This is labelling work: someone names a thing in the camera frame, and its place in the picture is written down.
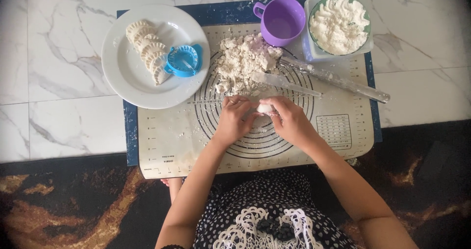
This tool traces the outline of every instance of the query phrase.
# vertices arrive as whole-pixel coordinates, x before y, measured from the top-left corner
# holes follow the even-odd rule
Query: blue mat border
[[[253,14],[252,7],[256,2],[266,4],[271,0],[252,0],[240,2],[222,2],[212,4],[182,5],[176,6],[190,14],[201,26],[218,24],[237,23],[258,23],[260,19]],[[297,0],[304,5],[306,0]],[[119,18],[128,10],[116,11]],[[365,53],[366,76],[368,86],[375,88],[373,61],[371,53]],[[139,142],[138,142],[138,107],[123,100],[124,125],[126,129],[126,148],[128,166],[135,166],[139,163]],[[374,142],[382,142],[380,116],[378,102],[370,100],[371,113],[373,117]]]

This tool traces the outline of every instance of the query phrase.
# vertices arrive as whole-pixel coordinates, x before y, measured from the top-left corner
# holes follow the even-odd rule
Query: purple cup handle
[[[259,12],[258,9],[261,9],[261,10],[264,10],[265,11],[265,8],[267,6],[263,5],[262,3],[260,2],[257,2],[255,3],[255,5],[253,6],[253,14],[255,14],[256,17],[259,17],[260,19],[262,18],[262,14]]]

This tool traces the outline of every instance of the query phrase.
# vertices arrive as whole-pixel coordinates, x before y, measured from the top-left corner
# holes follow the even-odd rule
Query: polka dot dress
[[[301,209],[305,216],[312,220],[313,237],[323,248],[356,249],[355,244],[328,217],[315,208],[310,197],[307,178],[286,169],[249,173],[239,181],[214,184],[203,217],[196,229],[194,248],[212,249],[221,232],[236,223],[236,217],[243,209],[255,207],[261,208],[268,214],[268,222],[263,224],[259,222],[257,231],[273,235],[274,240],[279,239],[277,242],[289,240],[293,233],[290,225],[283,225],[283,227],[288,226],[288,230],[279,229],[280,224],[277,219],[285,215],[285,209]],[[270,230],[272,222],[276,224],[271,224],[275,227]],[[257,245],[250,247],[264,248]]]

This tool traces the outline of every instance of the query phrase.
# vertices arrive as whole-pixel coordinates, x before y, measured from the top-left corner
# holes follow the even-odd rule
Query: purple cup
[[[304,8],[296,0],[272,0],[266,6],[257,2],[253,13],[262,19],[260,29],[263,39],[274,47],[291,43],[306,24]]]

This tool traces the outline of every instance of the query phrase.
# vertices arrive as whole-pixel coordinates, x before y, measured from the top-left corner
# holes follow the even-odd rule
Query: black and white dress
[[[356,249],[315,208],[307,178],[287,169],[250,173],[231,183],[214,184],[193,247]]]

